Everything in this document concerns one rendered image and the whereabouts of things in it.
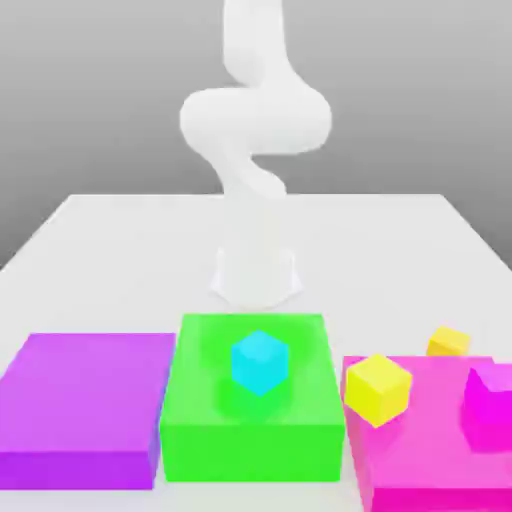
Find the small cyan cube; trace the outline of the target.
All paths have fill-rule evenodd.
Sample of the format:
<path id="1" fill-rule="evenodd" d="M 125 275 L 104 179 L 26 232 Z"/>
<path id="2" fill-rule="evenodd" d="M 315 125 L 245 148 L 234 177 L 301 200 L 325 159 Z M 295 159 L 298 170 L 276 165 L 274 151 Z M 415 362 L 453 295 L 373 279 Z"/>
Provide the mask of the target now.
<path id="1" fill-rule="evenodd" d="M 254 331 L 231 347 L 231 378 L 264 396 L 288 378 L 289 345 L 264 331 Z"/>

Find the small yellow cube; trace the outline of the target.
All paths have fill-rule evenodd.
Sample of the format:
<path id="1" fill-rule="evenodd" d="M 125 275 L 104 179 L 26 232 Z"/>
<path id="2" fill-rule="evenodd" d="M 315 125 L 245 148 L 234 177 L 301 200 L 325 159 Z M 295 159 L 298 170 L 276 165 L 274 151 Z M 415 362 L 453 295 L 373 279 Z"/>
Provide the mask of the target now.
<path id="1" fill-rule="evenodd" d="M 412 374 L 381 354 L 351 364 L 345 371 L 344 404 L 374 428 L 406 411 Z"/>
<path id="2" fill-rule="evenodd" d="M 468 354 L 471 337 L 461 331 L 440 326 L 428 341 L 428 356 L 465 356 Z"/>

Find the small magenta cube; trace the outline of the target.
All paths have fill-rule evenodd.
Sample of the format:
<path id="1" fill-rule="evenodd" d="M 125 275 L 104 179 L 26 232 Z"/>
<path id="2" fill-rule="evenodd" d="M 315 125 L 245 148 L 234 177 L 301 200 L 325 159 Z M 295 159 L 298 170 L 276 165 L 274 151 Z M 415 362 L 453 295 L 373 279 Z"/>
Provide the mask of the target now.
<path id="1" fill-rule="evenodd" d="M 512 452 L 512 363 L 485 359 L 470 366 L 461 427 L 476 452 Z"/>

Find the large green box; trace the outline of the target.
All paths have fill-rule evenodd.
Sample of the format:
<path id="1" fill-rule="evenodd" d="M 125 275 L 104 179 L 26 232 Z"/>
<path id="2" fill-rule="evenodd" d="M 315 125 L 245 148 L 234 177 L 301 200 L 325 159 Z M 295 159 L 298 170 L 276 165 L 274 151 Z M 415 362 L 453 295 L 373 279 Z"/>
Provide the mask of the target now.
<path id="1" fill-rule="evenodd" d="M 234 345 L 255 332 L 288 349 L 262 396 L 232 377 Z M 322 315 L 184 315 L 160 419 L 167 481 L 336 482 L 344 434 Z"/>

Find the large purple box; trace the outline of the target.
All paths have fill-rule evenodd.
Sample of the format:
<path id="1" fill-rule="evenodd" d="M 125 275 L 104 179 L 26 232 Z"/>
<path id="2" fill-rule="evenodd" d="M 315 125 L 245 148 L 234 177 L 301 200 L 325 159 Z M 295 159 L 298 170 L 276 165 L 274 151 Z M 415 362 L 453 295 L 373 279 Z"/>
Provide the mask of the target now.
<path id="1" fill-rule="evenodd" d="M 150 490 L 173 333 L 35 333 L 0 377 L 0 490 Z"/>

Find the large pink box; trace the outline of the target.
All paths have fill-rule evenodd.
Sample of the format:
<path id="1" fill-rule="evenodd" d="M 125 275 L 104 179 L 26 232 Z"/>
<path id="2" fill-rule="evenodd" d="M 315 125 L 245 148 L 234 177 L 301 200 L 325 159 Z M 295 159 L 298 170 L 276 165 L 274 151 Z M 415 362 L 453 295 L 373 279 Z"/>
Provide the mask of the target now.
<path id="1" fill-rule="evenodd" d="M 483 439 L 463 409 L 470 367 L 491 359 L 393 360 L 413 376 L 407 410 L 379 428 L 344 410 L 364 512 L 512 512 L 512 437 Z"/>

